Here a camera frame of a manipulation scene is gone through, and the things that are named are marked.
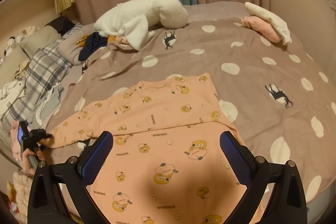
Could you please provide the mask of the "person's left hand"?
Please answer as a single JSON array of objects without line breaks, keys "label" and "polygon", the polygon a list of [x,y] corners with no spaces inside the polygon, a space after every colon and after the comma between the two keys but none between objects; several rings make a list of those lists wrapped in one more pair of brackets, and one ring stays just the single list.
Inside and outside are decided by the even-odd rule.
[{"label": "person's left hand", "polygon": [[18,140],[18,127],[14,126],[10,130],[11,137],[11,151],[13,154],[13,158],[17,161],[22,171],[33,176],[35,174],[36,167],[30,162],[30,158],[34,158],[37,156],[39,161],[45,161],[45,157],[40,149],[40,145],[34,147],[33,149],[25,149],[23,152],[21,151],[21,145]]}]

